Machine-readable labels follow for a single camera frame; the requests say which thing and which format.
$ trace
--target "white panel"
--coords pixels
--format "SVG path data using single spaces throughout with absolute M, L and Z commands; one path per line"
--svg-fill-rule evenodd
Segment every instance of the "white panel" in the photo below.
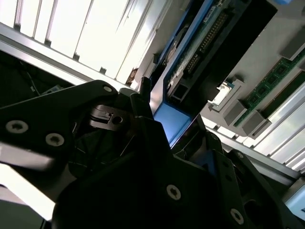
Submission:
M 296 152 L 302 150 L 305 146 L 305 129 L 304 126 L 301 127 L 303 130 L 298 133 L 294 138 L 287 142 L 282 148 L 277 150 L 271 158 L 278 161 L 279 163 L 284 163 L 290 159 Z
M 211 120 L 206 119 L 205 117 L 202 117 L 202 116 L 201 116 L 201 118 L 203 120 L 204 125 L 206 125 L 207 127 L 213 129 L 215 126 L 217 126 L 217 124 L 212 122 Z
M 17 0 L 0 0 L 0 22 L 14 26 Z
M 162 17 L 167 12 L 170 4 L 166 3 L 168 0 L 154 0 L 152 1 L 146 16 L 141 24 L 140 31 L 137 34 L 134 44 L 129 50 L 126 59 L 124 60 L 116 79 L 121 83 L 126 83 L 129 74 L 133 68 L 139 67 L 143 56 L 146 54 L 149 45 L 153 41 L 159 23 Z
M 79 61 L 97 71 L 103 67 L 115 78 L 148 3 L 135 1 L 123 15 L 127 0 L 94 1 L 76 51 Z
M 219 133 L 223 134 L 223 135 L 226 135 L 227 137 L 230 137 L 230 138 L 234 137 L 234 135 L 235 135 L 234 132 L 232 132 L 231 130 L 228 130 L 228 129 L 222 127 L 222 126 L 219 127 L 217 131 Z
M 248 137 L 239 136 L 236 141 L 239 143 L 243 143 Z
M 52 48 L 73 56 L 89 5 L 90 0 L 58 0 L 50 33 Z
M 37 30 L 35 34 L 35 39 L 41 43 L 44 43 L 44 40 L 47 35 L 53 3 L 54 0 L 42 0 L 40 14 L 37 23 Z
M 22 0 L 20 32 L 32 37 L 38 11 L 39 0 Z
M 300 150 L 300 152 L 297 153 L 295 158 L 286 164 L 286 166 L 295 170 L 299 166 L 299 162 L 303 159 L 305 159 L 305 146 Z
M 305 104 L 301 105 L 289 118 L 283 121 L 254 149 L 264 155 L 275 153 L 298 132 L 305 123 Z

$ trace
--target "metal frame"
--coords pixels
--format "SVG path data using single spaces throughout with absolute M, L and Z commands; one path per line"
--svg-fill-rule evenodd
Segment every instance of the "metal frame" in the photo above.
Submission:
M 92 80 L 104 80 L 115 89 L 128 88 L 124 84 L 65 56 L 34 39 L 0 23 L 0 50 L 43 69 L 74 85 Z
M 261 174 L 273 180 L 276 180 L 284 185 L 290 186 L 301 176 L 299 172 L 296 172 L 278 163 L 277 161 L 274 161 L 271 158 L 266 157 L 258 153 L 257 151 L 244 146 L 243 144 L 235 141 L 234 139 L 217 132 L 217 130 L 215 129 L 211 129 L 209 127 L 206 127 L 206 129 L 219 137 L 222 144 L 225 145 L 224 148 L 226 148 L 226 146 L 229 146 L 233 149 L 243 152 L 245 155 L 248 156 L 250 161 L 254 164 L 255 168 Z

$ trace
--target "cable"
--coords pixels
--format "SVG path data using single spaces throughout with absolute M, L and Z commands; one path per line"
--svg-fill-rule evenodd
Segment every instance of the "cable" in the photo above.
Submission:
M 25 69 L 24 64 L 23 64 L 21 61 L 19 61 L 19 63 L 20 63 L 20 64 L 23 66 L 23 68 Z M 25 72 L 26 72 L 26 74 L 28 75 L 28 77 L 29 77 L 29 79 L 30 79 L 30 81 L 31 81 L 31 83 L 32 83 L 32 86 L 33 86 L 33 88 L 35 89 L 36 93 L 38 94 L 38 96 L 40 96 L 41 94 L 40 94 L 39 91 L 37 90 L 37 87 L 36 87 L 36 85 L 35 85 L 35 83 L 34 83 L 32 77 L 31 77 L 31 75 L 29 74 L 28 71 L 25 71 Z

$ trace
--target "ram module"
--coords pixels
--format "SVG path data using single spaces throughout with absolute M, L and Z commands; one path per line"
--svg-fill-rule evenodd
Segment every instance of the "ram module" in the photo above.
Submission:
M 305 82 L 305 72 L 301 71 L 261 112 L 264 118 L 268 118 L 280 105 L 292 95 Z
M 259 103 L 284 79 L 290 71 L 304 58 L 305 48 L 291 61 L 282 57 L 265 78 L 242 101 L 247 111 L 234 123 L 238 126 Z

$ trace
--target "white screw head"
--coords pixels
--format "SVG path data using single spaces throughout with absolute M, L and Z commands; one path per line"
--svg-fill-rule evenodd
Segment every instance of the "white screw head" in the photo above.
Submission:
M 167 194 L 174 200 L 180 200 L 181 192 L 175 185 L 168 185 L 166 187 Z
M 63 136 L 57 133 L 51 133 L 46 136 L 46 143 L 50 146 L 61 146 L 65 142 Z
M 231 216 L 233 217 L 233 219 L 239 224 L 239 225 L 243 225 L 244 224 L 244 218 L 242 216 L 242 214 L 240 214 L 240 212 L 236 209 L 231 209 L 230 211 Z
M 29 129 L 29 126 L 21 120 L 12 120 L 6 123 L 5 128 L 12 134 L 23 134 Z
M 112 89 L 110 87 L 104 86 L 105 91 L 112 92 Z
M 242 153 L 240 153 L 240 152 L 237 152 L 237 155 L 238 155 L 241 159 L 244 158 L 244 156 L 243 156 Z

